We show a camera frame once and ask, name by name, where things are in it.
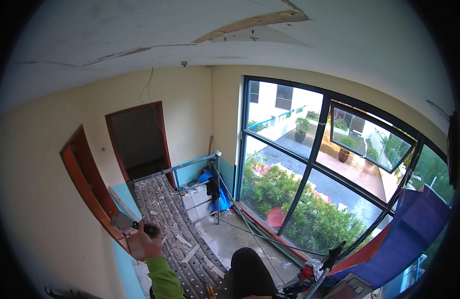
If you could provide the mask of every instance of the hand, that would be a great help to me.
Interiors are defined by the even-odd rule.
[[[158,231],[157,235],[155,238],[151,239],[149,235],[147,235],[143,231],[143,226],[144,224],[146,225],[151,225],[155,227]],[[143,254],[144,258],[151,258],[151,257],[158,257],[162,256],[162,235],[161,235],[162,230],[157,224],[153,224],[148,220],[140,220],[138,223],[138,242],[140,243],[140,246],[143,249]]]

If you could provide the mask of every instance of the blue fabric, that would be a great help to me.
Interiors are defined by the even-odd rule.
[[[213,177],[214,175],[210,171],[205,171],[203,174],[198,178],[199,182],[208,181],[209,178]],[[223,192],[222,188],[220,187],[220,211],[224,211],[230,208],[230,200],[228,199],[228,195]],[[210,210],[216,211],[216,203],[210,204]]]
[[[449,219],[449,207],[429,188],[404,190],[398,200],[388,234],[366,262],[331,275],[342,280],[347,274],[377,289],[409,267],[441,233]]]

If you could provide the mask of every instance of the putty knife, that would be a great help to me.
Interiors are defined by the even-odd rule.
[[[118,228],[131,227],[138,230],[138,222],[133,221],[130,217],[120,211],[114,214],[112,220],[110,221],[110,225],[117,226]],[[155,238],[158,234],[157,228],[151,225],[144,225],[143,231],[149,235],[151,239]]]

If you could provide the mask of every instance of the open door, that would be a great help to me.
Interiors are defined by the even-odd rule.
[[[61,150],[67,172],[82,199],[100,224],[129,253],[124,235],[110,225],[114,213],[119,211],[100,176],[81,125]]]
[[[108,114],[106,121],[126,182],[172,167],[161,101]],[[172,174],[167,178],[174,185]]]

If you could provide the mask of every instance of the damaged ceiling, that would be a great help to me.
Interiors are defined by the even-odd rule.
[[[402,1],[48,0],[11,55],[0,115],[52,92],[181,61],[337,76],[400,99],[444,132],[448,122],[434,105],[454,110],[436,46]]]

